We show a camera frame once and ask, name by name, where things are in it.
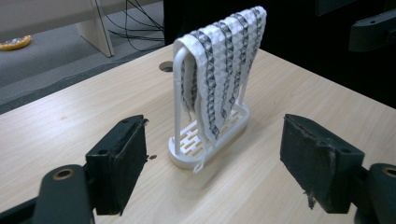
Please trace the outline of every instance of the wooden table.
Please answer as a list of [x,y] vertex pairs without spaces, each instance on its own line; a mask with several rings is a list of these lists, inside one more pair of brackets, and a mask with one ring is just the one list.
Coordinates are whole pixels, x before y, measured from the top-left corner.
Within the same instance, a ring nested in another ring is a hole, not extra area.
[[143,114],[148,161],[122,217],[97,223],[353,223],[308,208],[279,160],[283,117],[314,120],[364,151],[363,166],[396,164],[396,110],[259,50],[245,102],[247,128],[194,175],[168,156],[174,135],[172,46],[0,116],[0,211],[35,197],[41,178],[85,154],[121,119]]

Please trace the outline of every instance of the plastic base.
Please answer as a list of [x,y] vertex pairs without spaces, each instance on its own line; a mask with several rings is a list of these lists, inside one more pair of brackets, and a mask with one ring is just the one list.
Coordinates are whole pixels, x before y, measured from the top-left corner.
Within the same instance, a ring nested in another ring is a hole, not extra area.
[[205,160],[209,161],[228,142],[245,129],[250,117],[250,110],[245,104],[233,106],[231,115],[225,120],[224,127],[220,132],[216,143],[216,150],[208,143],[206,155],[204,144],[197,136],[197,121],[194,121],[180,132],[180,153],[175,151],[175,137],[169,138],[169,154],[172,162],[181,169],[192,170],[205,155]]

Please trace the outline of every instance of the black and white patterned fabric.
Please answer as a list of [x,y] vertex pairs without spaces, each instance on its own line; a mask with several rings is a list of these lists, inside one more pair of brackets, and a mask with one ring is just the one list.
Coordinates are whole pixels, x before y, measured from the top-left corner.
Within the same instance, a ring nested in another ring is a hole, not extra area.
[[181,102],[191,118],[195,114],[198,136],[212,146],[219,138],[262,42],[267,13],[253,7],[177,39],[190,54],[183,61]]

